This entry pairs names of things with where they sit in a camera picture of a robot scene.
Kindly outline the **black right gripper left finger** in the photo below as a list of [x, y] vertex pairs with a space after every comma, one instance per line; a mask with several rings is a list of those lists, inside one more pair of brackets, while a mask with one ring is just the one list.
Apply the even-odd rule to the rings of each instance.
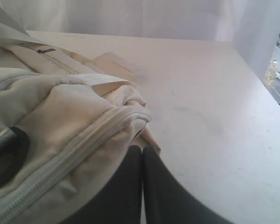
[[66, 224], [139, 224], [142, 203], [142, 152], [130, 146], [120, 166], [85, 206]]

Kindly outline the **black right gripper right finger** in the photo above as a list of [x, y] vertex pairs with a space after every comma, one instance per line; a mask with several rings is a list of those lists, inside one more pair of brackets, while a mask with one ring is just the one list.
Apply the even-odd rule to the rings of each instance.
[[148, 224], [229, 224], [194, 198], [170, 173], [152, 146], [142, 153], [145, 216]]

